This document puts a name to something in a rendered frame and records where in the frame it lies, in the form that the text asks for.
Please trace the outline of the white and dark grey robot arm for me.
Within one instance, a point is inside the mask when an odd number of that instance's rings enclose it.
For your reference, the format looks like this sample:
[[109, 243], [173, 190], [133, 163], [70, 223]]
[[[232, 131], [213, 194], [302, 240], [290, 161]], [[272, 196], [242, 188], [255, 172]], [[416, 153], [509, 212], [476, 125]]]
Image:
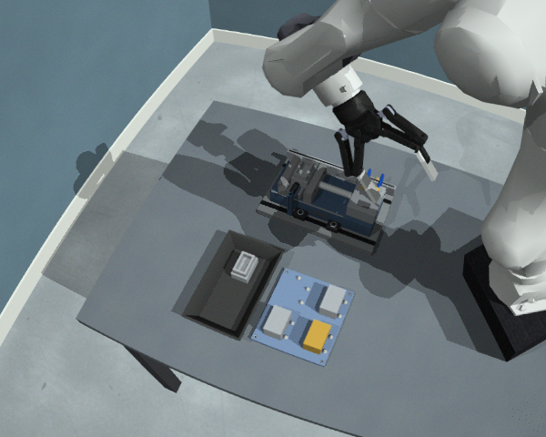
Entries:
[[289, 19], [262, 69], [283, 96], [313, 89], [337, 107], [360, 91], [350, 63], [361, 53], [440, 23], [433, 48], [456, 87], [526, 107], [521, 148], [481, 239], [499, 300], [514, 316], [546, 310], [546, 0], [337, 0], [324, 15]]

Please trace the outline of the yellow rectangular block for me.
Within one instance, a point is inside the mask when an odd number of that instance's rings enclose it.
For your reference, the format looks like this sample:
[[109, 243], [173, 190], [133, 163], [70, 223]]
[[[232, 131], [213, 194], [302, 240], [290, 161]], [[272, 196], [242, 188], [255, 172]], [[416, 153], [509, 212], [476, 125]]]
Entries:
[[329, 335], [331, 325], [313, 320], [307, 337], [303, 342], [303, 349], [320, 355], [326, 339]]

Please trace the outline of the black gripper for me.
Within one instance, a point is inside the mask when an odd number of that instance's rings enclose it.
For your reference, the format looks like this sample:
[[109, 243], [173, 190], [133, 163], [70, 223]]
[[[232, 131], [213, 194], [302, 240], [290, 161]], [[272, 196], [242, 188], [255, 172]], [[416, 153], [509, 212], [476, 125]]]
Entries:
[[[334, 135], [339, 143], [344, 174], [346, 177], [356, 177], [373, 203], [376, 203], [381, 195], [365, 169], [363, 170], [364, 146], [371, 139], [376, 139], [379, 136], [387, 137], [415, 150], [414, 153], [430, 180], [434, 181], [438, 176], [438, 172], [423, 146], [428, 139], [428, 135], [398, 114], [392, 105], [386, 105], [382, 110], [378, 111], [367, 93], [360, 90], [353, 98], [337, 107], [333, 107], [332, 112], [340, 124], [345, 127], [344, 129], [340, 128]], [[403, 132], [383, 122], [383, 117]], [[351, 155], [349, 135], [354, 137], [354, 162]]]

